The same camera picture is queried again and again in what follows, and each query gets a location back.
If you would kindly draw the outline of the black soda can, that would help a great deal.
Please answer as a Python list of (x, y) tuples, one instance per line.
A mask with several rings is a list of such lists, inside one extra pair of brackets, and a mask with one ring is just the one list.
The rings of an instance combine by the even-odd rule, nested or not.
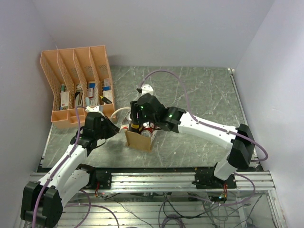
[(142, 130), (142, 125), (139, 122), (139, 116), (137, 113), (137, 117), (138, 117), (138, 125), (133, 125), (132, 122), (129, 125), (129, 131), (133, 132), (133, 133), (140, 133)]

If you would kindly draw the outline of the watermelon print canvas bag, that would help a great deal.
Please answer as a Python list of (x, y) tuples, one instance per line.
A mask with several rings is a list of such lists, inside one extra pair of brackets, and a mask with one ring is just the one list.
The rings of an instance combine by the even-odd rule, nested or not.
[(119, 108), (116, 111), (114, 111), (114, 113), (111, 114), (110, 116), (110, 120), (113, 121), (116, 115), (121, 111), (127, 112), (121, 122), (120, 131), (119, 131), (119, 133), (123, 133), (126, 137), (126, 146), (133, 149), (150, 152), (152, 150), (152, 143), (157, 134), (157, 130), (154, 129), (151, 137), (142, 136), (141, 133), (130, 132), (129, 125), (131, 122), (129, 122), (126, 119), (127, 114), (131, 112), (131, 109), (129, 107)]

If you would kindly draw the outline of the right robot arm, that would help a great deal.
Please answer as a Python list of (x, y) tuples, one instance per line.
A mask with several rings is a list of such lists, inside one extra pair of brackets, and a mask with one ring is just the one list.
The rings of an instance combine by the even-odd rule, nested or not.
[(214, 142), (227, 150), (217, 162), (212, 173), (198, 184), (211, 184), (220, 188), (237, 170), (249, 168), (254, 152), (254, 138), (245, 124), (238, 127), (222, 125), (194, 116), (178, 107), (165, 107), (151, 94), (144, 94), (130, 102), (131, 125), (133, 131), (144, 123), (152, 123), (156, 128), (167, 132), (184, 133)]

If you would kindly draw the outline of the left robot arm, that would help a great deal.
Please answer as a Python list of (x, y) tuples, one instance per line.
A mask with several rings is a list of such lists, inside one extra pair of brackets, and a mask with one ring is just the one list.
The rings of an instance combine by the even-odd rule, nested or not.
[(28, 182), (24, 187), (20, 218), (44, 228), (53, 228), (61, 218), (64, 206), (83, 187), (91, 189), (97, 177), (92, 166), (83, 162), (99, 147), (99, 140), (107, 140), (119, 133), (108, 117), (100, 112), (89, 112), (84, 126), (78, 126), (75, 136), (54, 165), (36, 182)]

